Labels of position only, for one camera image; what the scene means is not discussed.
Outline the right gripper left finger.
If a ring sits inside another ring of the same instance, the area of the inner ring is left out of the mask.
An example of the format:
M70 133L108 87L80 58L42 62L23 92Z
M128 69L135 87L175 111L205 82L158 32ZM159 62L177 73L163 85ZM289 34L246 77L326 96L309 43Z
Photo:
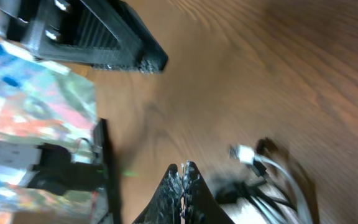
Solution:
M182 186L176 164L170 164L164 173L153 197L140 215L133 221L137 224L181 223L180 203Z

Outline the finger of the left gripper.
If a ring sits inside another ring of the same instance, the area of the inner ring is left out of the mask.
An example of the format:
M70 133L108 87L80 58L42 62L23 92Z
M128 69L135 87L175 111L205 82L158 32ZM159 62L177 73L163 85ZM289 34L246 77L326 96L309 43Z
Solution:
M161 73L168 55L124 1L0 0L0 36L38 60Z

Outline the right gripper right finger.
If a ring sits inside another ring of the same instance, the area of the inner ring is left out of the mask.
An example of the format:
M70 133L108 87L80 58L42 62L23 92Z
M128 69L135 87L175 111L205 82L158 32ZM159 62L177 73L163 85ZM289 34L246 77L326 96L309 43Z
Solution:
M186 224L233 224L234 222L215 201L200 170L193 161L187 161L182 177Z

